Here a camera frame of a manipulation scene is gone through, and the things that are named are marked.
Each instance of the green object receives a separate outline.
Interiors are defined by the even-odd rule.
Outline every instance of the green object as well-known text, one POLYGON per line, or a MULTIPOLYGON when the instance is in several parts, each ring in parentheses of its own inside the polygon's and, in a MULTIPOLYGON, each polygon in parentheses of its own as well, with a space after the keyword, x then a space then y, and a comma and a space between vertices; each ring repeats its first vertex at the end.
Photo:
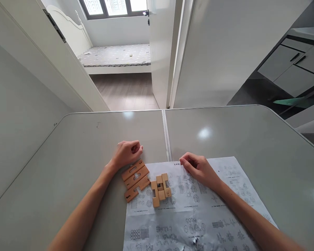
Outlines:
POLYGON ((276 100, 273 103, 280 104, 280 105, 287 105, 287 106, 293 106, 293 105, 297 104, 296 107, 306 109, 306 108, 314 105, 314 99, 303 99, 303 97, 302 98, 293 98, 293 99, 281 99, 281 100, 276 100))

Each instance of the table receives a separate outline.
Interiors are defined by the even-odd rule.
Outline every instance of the table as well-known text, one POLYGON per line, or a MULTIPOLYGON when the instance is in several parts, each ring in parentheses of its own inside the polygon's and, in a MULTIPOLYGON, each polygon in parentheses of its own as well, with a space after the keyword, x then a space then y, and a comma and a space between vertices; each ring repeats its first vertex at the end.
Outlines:
MULTIPOLYGON (((0 250, 44 250, 116 144, 134 139, 146 163, 235 156, 278 227, 314 250, 314 146, 258 105, 67 115, 0 199, 0 250)), ((85 250, 122 250, 125 190, 117 174, 85 250)))
MULTIPOLYGON (((64 117, 0 199, 0 250, 46 250, 111 159, 118 142, 140 140, 146 163, 165 162, 162 111, 64 117)), ((110 183, 86 250, 122 250, 127 203, 110 183)))
POLYGON ((314 145, 259 106, 166 110, 170 155, 235 156, 279 229, 314 250, 314 145))

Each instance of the paper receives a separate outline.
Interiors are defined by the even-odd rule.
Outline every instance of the paper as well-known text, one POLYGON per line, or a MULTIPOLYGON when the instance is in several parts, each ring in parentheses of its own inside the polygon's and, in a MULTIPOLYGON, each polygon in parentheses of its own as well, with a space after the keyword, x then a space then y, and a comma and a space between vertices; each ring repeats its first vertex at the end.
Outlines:
MULTIPOLYGON (((208 159, 208 162, 235 193, 276 226, 235 157, 208 159)), ((186 173, 178 161, 146 166, 151 181, 167 173, 172 197, 154 208, 148 186, 127 204, 124 251, 258 249, 219 196, 186 173)))

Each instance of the white bed frame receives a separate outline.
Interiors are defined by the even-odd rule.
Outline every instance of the white bed frame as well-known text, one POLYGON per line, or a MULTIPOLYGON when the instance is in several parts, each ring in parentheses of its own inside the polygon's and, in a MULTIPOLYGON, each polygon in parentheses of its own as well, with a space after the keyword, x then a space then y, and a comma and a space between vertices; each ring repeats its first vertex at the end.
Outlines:
MULTIPOLYGON (((92 41, 88 36, 84 24, 76 12, 80 25, 77 25, 70 17, 64 14, 59 8, 48 5, 46 7, 52 18, 55 20, 57 26, 63 33, 67 43, 71 47, 76 56, 93 47, 92 41)), ((98 66, 98 67, 84 67, 88 74, 113 74, 113 73, 146 73, 151 72, 150 65, 143 66, 98 66)))

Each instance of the hand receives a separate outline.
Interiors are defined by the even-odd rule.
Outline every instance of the hand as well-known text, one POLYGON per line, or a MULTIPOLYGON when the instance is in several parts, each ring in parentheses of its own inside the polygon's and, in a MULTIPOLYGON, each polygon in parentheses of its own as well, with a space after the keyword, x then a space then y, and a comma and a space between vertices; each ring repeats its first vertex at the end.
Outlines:
POLYGON ((218 192, 222 181, 204 156, 187 152, 180 159, 180 163, 200 183, 218 192))
POLYGON ((113 158, 108 166, 116 173, 121 167, 135 162, 143 153, 143 146, 138 140, 118 143, 113 158))

